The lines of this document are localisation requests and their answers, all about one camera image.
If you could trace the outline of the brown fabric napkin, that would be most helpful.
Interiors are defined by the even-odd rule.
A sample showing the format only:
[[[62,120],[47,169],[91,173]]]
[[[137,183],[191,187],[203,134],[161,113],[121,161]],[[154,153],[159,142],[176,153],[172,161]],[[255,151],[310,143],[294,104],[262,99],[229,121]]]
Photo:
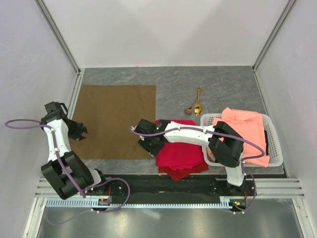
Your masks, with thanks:
[[[88,131],[85,139],[70,141],[80,159],[150,159],[129,127],[141,119],[155,122],[156,86],[83,85],[72,119]]]

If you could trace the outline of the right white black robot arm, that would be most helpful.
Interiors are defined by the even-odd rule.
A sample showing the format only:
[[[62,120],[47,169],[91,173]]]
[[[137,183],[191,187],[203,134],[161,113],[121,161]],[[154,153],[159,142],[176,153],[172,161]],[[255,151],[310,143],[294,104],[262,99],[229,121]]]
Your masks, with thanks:
[[[245,189],[245,175],[241,166],[243,138],[228,124],[196,126],[159,120],[157,124],[141,119],[132,133],[140,137],[139,145],[155,157],[168,143],[185,143],[211,150],[215,160],[225,167],[227,189],[238,195]]]

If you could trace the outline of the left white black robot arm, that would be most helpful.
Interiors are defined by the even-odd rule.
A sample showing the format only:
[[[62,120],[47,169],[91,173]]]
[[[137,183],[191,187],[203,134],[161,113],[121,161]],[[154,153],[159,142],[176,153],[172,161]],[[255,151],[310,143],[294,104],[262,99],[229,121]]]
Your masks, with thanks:
[[[83,123],[68,118],[64,103],[50,102],[45,105],[47,114],[40,125],[45,132],[48,145],[48,162],[41,166],[41,172],[57,195],[69,199],[76,194],[86,196],[93,190],[98,195],[107,193],[109,184],[98,169],[89,169],[71,149],[70,140],[80,141],[88,133]]]

